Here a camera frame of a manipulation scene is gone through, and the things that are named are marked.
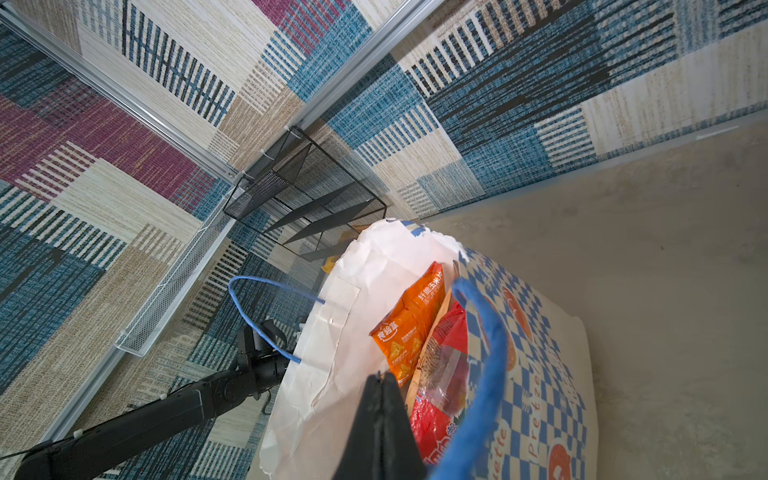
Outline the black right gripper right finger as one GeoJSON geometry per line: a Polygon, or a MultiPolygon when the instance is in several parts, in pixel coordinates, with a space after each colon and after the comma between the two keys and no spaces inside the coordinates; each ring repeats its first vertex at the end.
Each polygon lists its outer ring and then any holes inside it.
{"type": "Polygon", "coordinates": [[[391,373],[381,377],[380,478],[425,479],[427,468],[416,445],[406,405],[391,373]]]}

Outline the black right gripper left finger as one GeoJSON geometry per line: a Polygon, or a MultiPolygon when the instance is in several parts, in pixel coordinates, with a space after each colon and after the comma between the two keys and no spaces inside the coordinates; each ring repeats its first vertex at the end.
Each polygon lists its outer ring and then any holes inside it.
{"type": "Polygon", "coordinates": [[[381,479],[384,380],[370,375],[365,383],[341,460],[333,479],[381,479]]]}

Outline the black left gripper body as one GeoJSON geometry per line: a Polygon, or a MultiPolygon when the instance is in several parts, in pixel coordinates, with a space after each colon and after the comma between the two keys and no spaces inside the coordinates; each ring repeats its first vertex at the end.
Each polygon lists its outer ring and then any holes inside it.
{"type": "Polygon", "coordinates": [[[236,372],[233,393],[238,397],[255,396],[280,384],[287,370],[289,359],[277,348],[288,345],[286,335],[272,319],[257,326],[267,339],[252,327],[245,325],[237,334],[236,372]]]}

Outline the red fruit jelly bag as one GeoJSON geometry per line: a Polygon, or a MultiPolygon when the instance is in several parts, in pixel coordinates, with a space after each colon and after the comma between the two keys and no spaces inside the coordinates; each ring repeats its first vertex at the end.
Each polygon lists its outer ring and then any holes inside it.
{"type": "Polygon", "coordinates": [[[410,417],[421,459],[437,464],[463,421],[468,391],[468,329],[466,311],[453,301],[436,329],[437,350],[424,369],[410,417]]]}

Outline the orange corn chip bag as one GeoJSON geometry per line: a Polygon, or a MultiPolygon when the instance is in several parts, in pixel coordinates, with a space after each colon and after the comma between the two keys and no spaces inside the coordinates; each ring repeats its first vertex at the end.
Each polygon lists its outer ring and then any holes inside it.
{"type": "Polygon", "coordinates": [[[389,371],[399,387],[412,379],[422,347],[444,299],[443,266],[433,262],[369,332],[386,357],[389,371]]]}

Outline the blue checkered paper bag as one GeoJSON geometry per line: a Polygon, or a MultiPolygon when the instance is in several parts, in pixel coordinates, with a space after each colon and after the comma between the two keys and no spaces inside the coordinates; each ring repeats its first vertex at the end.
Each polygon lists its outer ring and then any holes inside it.
{"type": "Polygon", "coordinates": [[[466,311],[463,421],[425,479],[593,479],[599,429],[582,321],[493,259],[411,222],[381,220],[340,256],[289,359],[260,469],[333,479],[370,375],[391,373],[369,332],[433,262],[458,262],[466,311]]]}

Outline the yellow snack pack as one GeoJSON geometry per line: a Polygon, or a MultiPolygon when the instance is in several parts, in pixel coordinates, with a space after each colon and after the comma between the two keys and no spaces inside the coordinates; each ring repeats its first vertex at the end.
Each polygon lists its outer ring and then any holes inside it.
{"type": "Polygon", "coordinates": [[[322,266],[322,270],[326,274],[330,274],[331,271],[333,270],[337,260],[338,260],[338,256],[333,256],[333,257],[327,258],[326,261],[324,262],[323,266],[322,266]]]}

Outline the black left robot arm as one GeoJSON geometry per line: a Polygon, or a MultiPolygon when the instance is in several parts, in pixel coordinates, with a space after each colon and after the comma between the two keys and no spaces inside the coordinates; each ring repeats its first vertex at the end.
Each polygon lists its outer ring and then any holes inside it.
{"type": "Polygon", "coordinates": [[[93,479],[170,438],[239,407],[278,385],[289,360],[278,352],[286,335],[273,321],[238,331],[229,368],[185,385],[80,435],[31,448],[17,479],[93,479]]]}

